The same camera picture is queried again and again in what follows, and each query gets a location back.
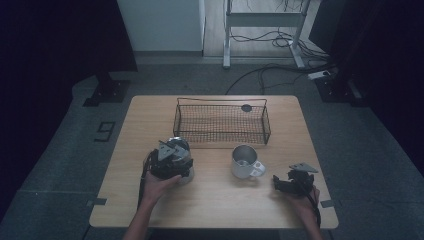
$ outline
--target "wire basket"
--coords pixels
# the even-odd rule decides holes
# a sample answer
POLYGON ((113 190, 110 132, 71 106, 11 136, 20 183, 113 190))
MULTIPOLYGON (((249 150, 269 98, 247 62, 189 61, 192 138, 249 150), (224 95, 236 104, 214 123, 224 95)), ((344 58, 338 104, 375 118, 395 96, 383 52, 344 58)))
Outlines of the wire basket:
POLYGON ((191 143, 267 144, 271 136, 266 99, 178 98, 174 136, 191 143))

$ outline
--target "white cup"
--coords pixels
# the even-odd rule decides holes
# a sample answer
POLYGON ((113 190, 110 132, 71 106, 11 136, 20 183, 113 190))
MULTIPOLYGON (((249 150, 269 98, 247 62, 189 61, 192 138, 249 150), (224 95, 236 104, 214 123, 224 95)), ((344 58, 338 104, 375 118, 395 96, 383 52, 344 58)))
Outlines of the white cup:
POLYGON ((265 173, 265 166, 259 162, 255 149, 248 145, 240 145, 233 150, 231 172, 244 179, 250 176, 260 177, 265 173))

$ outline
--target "table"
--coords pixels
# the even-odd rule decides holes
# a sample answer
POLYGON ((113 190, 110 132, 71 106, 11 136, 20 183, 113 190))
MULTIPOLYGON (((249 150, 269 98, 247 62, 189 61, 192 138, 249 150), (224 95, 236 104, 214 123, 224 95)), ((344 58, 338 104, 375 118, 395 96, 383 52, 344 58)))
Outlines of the table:
MULTIPOLYGON (((129 106, 98 198, 90 217, 94 227, 128 227, 138 201, 143 160, 158 147, 158 140, 173 136, 178 97, 201 99, 267 99, 271 137, 267 145, 255 146, 266 166, 264 176, 240 180, 231 173, 235 143, 220 148, 191 146, 195 176, 186 185, 170 189, 158 202, 150 227, 158 228, 300 228, 282 193, 274 190, 272 176, 287 180, 289 165, 305 162, 319 173, 315 185, 320 200, 330 200, 302 110, 294 96, 135 96, 129 106)), ((321 227, 333 229, 338 219, 333 207, 322 208, 321 227)))

